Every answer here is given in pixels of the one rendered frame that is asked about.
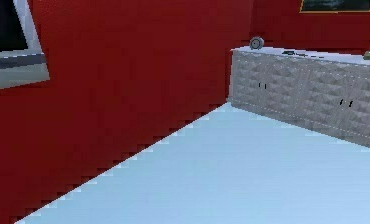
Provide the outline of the grey round alarm clock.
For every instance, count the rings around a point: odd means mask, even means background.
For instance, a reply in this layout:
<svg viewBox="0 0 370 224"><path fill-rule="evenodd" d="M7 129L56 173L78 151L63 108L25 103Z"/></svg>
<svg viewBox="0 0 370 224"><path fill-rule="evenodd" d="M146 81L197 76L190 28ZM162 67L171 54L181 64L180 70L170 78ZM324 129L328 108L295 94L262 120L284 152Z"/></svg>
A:
<svg viewBox="0 0 370 224"><path fill-rule="evenodd" d="M259 50L264 46L264 39L260 36L253 37L249 42L249 47L252 50Z"/></svg>

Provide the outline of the grey patterned sideboard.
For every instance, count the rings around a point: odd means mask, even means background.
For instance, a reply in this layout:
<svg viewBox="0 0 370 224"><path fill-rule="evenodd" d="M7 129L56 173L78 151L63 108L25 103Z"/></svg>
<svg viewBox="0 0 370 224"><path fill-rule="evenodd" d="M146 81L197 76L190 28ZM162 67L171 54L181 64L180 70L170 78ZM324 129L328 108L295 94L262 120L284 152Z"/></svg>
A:
<svg viewBox="0 0 370 224"><path fill-rule="evenodd" d="M370 148L370 60L351 54L232 51L232 106Z"/></svg>

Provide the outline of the flat dark object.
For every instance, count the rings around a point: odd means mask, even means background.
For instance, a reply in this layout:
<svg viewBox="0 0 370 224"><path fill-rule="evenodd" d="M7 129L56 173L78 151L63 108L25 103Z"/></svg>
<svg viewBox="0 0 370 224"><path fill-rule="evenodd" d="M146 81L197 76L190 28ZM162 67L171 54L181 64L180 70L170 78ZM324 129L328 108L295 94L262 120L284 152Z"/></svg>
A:
<svg viewBox="0 0 370 224"><path fill-rule="evenodd" d="M309 52L302 52L302 51L292 51L292 50L285 50L282 52L283 55L288 55L288 56L299 56L299 57L309 57L309 58L325 58L324 55L319 55L319 54L313 54Z"/></svg>

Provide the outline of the white framed window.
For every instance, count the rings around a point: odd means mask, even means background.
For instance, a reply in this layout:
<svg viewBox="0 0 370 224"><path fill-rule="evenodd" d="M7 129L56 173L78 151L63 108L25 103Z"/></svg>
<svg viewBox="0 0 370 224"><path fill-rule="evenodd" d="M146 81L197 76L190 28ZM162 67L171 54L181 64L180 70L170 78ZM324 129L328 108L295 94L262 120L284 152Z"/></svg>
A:
<svg viewBox="0 0 370 224"><path fill-rule="evenodd" d="M49 79L28 0L0 0L0 89Z"/></svg>

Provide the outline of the gold framed dark picture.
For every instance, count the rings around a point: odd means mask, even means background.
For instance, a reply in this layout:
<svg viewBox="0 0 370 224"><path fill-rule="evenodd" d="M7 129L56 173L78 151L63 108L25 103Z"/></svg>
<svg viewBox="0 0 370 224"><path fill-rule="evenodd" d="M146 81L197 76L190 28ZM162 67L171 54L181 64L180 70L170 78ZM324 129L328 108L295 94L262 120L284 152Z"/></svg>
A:
<svg viewBox="0 0 370 224"><path fill-rule="evenodd" d="M370 12L370 0L301 0L301 13Z"/></svg>

